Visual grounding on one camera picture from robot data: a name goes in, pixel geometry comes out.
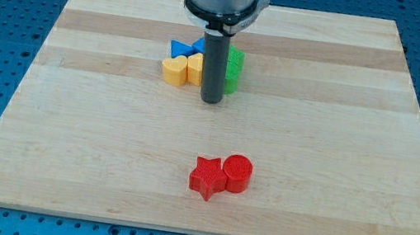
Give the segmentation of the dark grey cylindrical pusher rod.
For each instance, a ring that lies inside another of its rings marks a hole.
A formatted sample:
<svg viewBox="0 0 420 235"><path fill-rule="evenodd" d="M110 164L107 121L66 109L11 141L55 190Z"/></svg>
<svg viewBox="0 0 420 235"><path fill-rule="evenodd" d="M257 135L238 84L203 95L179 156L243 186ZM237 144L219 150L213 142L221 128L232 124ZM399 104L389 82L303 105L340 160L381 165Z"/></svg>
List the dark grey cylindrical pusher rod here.
<svg viewBox="0 0 420 235"><path fill-rule="evenodd" d="M204 34L201 100L205 103L217 104L224 96L230 41L227 36Z"/></svg>

